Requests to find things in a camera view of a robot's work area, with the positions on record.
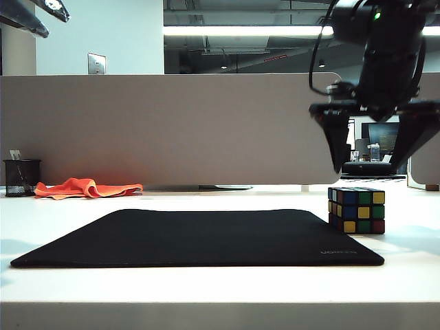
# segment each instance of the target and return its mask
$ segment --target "ceiling light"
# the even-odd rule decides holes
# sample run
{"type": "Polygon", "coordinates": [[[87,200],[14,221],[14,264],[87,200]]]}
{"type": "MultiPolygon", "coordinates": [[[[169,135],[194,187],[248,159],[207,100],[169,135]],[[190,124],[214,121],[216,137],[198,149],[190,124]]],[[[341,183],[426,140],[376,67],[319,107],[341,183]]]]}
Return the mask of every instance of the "ceiling light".
{"type": "MultiPolygon", "coordinates": [[[[316,37],[320,26],[164,26],[165,36],[299,36],[316,37]]],[[[323,36],[332,36],[331,26],[324,27],[323,36]]]]}
{"type": "Polygon", "coordinates": [[[440,36],[440,26],[426,26],[423,29],[424,36],[440,36]]]}

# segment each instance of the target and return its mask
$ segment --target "ceiling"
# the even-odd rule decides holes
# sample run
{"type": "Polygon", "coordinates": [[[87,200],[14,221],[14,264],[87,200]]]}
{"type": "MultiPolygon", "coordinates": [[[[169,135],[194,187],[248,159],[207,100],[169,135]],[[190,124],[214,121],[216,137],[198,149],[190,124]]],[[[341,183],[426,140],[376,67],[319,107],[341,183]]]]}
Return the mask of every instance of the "ceiling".
{"type": "MultiPolygon", "coordinates": [[[[164,25],[319,25],[330,0],[164,0],[164,25]]],[[[306,72],[314,39],[165,36],[166,73],[306,72]]],[[[428,51],[440,50],[437,39],[428,51]]],[[[321,42],[325,71],[362,64],[363,49],[321,42]]]]}

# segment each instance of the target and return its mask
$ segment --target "light switch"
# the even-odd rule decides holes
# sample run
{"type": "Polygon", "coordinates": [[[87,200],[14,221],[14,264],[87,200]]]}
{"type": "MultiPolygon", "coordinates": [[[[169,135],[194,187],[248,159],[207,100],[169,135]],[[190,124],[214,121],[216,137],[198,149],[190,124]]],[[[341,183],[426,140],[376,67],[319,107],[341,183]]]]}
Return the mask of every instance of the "light switch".
{"type": "Polygon", "coordinates": [[[89,74],[105,74],[106,72],[105,56],[88,53],[87,61],[89,66],[89,74]]]}

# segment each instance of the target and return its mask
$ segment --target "white wall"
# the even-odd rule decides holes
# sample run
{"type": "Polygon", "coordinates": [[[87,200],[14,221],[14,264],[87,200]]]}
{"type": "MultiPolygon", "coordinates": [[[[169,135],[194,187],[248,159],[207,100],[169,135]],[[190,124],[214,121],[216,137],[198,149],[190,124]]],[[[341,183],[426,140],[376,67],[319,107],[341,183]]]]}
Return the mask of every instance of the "white wall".
{"type": "MultiPolygon", "coordinates": [[[[23,3],[31,12],[35,5],[23,3]]],[[[1,53],[4,76],[27,76],[36,73],[35,38],[26,31],[6,24],[1,26],[1,53]]]]}
{"type": "Polygon", "coordinates": [[[163,74],[162,1],[64,0],[63,23],[36,9],[50,31],[36,40],[37,74],[87,74],[87,53],[107,57],[108,74],[163,74]]]}

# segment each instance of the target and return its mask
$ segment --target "black pen cup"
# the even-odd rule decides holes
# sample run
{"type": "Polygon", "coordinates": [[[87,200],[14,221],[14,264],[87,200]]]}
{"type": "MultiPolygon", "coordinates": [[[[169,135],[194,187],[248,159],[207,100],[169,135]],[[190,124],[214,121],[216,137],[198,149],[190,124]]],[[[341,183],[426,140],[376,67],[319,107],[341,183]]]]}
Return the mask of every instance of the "black pen cup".
{"type": "Polygon", "coordinates": [[[39,159],[12,160],[5,162],[6,197],[34,196],[40,182],[39,159]]]}

